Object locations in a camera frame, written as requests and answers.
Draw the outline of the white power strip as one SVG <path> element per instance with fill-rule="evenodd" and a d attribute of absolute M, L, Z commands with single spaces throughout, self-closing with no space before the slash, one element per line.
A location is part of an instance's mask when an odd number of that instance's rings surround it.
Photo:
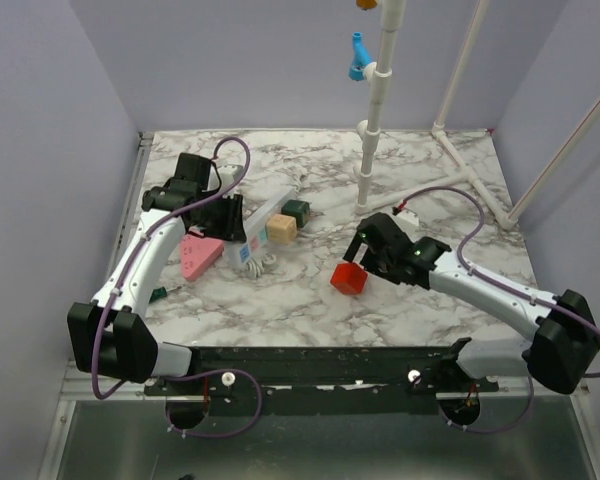
<path fill-rule="evenodd" d="M 224 243 L 223 257 L 231 268 L 244 269 L 250 260 L 264 251 L 264 246 L 268 243 L 267 222 L 273 215 L 281 212 L 287 201 L 296 197 L 297 192 L 293 187 L 281 187 L 244 221 L 246 241 Z"/>

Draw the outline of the red cube plug adapter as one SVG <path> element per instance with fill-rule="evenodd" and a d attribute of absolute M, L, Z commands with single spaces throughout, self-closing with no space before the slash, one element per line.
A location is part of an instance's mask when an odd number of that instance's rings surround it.
<path fill-rule="evenodd" d="M 368 278 L 367 272 L 356 263 L 338 264 L 331 276 L 330 284 L 343 295 L 359 295 Z"/>

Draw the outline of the pink triangular socket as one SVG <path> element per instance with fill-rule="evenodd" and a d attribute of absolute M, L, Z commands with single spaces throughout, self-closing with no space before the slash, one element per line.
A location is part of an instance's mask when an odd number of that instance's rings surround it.
<path fill-rule="evenodd" d="M 214 238 L 186 235 L 180 242 L 180 266 L 183 278 L 196 281 L 222 255 L 224 242 Z"/>

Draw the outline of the beige cube plug adapter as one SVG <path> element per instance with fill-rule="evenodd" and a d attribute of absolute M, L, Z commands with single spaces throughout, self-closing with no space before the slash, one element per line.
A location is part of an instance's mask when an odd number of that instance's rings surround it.
<path fill-rule="evenodd" d="M 270 242 L 289 245 L 297 236 L 296 219 L 288 215 L 275 214 L 267 221 L 266 232 Z"/>

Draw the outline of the dark green cube adapter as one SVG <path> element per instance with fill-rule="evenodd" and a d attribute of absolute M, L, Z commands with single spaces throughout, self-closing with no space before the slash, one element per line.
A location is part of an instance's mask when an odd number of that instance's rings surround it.
<path fill-rule="evenodd" d="M 294 218 L 297 228 L 302 229 L 310 220 L 310 204 L 304 200 L 290 199 L 282 206 L 281 214 Z"/>

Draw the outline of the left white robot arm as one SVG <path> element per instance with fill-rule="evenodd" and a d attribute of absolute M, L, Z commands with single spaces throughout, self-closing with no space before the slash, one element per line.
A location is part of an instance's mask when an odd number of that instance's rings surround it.
<path fill-rule="evenodd" d="M 192 348 L 158 342 L 144 323 L 149 300 L 172 252 L 190 229 L 222 241 L 246 238 L 239 194 L 216 176 L 213 160 L 182 153 L 174 175 L 142 197 L 133 238 L 115 270 L 88 303 L 74 303 L 67 316 L 77 368 L 85 373 L 143 383 L 167 377 L 181 395 L 202 380 Z"/>

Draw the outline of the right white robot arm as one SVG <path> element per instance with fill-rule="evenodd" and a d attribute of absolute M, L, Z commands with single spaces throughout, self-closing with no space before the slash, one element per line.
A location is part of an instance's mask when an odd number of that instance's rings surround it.
<path fill-rule="evenodd" d="M 372 275 L 455 297 L 518 333 L 516 340 L 462 342 L 456 358 L 439 370 L 451 391 L 482 377 L 514 376 L 571 394 L 600 351 L 600 333 L 581 294 L 556 295 L 480 271 L 439 240 L 410 239 L 389 214 L 375 213 L 359 223 L 343 259 L 353 262 L 356 255 Z"/>

